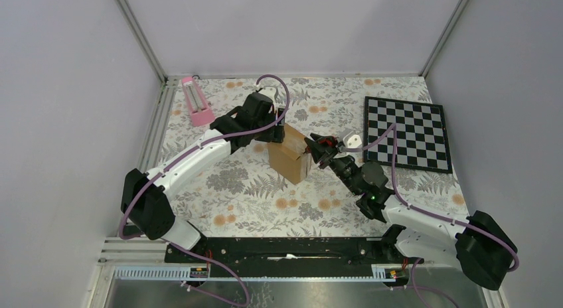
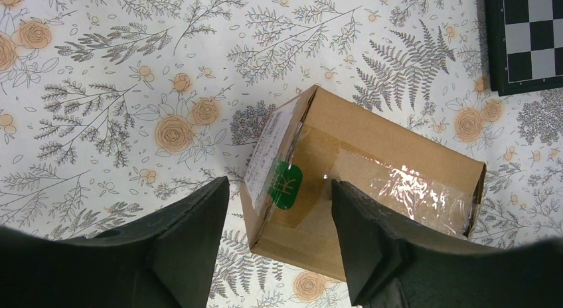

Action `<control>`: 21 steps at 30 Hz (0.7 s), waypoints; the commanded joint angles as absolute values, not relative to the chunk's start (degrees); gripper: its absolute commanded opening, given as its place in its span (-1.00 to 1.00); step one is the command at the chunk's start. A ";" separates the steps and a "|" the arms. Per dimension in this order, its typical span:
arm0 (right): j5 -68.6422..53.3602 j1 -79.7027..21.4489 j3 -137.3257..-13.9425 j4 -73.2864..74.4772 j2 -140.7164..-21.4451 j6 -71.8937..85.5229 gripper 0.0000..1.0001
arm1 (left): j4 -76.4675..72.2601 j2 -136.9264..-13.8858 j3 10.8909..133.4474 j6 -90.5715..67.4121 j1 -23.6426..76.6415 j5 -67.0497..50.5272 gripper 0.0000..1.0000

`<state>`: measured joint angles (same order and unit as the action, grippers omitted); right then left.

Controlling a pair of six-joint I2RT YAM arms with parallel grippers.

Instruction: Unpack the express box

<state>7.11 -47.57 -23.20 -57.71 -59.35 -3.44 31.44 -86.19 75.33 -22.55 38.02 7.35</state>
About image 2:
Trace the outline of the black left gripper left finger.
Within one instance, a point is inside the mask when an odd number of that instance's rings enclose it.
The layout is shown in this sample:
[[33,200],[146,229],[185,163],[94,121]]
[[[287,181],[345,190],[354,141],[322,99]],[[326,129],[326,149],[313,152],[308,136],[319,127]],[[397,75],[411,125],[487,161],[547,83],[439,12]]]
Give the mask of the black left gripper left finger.
[[1,229],[2,307],[205,307],[229,203],[226,177],[93,238]]

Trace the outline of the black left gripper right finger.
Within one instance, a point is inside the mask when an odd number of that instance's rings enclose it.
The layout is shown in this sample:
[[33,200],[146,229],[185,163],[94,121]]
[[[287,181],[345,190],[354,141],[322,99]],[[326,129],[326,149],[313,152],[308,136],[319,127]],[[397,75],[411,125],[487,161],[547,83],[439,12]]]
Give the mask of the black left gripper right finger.
[[562,239],[494,248],[448,236],[331,183],[349,297],[359,307],[561,307]]

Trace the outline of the brown cardboard express box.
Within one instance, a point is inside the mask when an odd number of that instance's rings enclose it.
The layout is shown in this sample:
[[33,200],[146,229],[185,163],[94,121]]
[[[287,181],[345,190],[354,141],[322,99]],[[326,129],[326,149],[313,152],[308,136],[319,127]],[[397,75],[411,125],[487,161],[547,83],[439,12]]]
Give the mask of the brown cardboard express box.
[[486,166],[312,86],[268,114],[241,186],[250,251],[345,279],[331,183],[466,239]]

